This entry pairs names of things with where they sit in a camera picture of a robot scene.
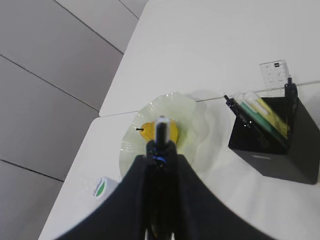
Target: ruler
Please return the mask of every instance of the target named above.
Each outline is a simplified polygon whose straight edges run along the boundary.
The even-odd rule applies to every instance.
[[[260,64],[260,70],[269,95],[272,97],[284,96],[284,87],[289,77],[289,69],[286,60],[283,59],[262,63]]]

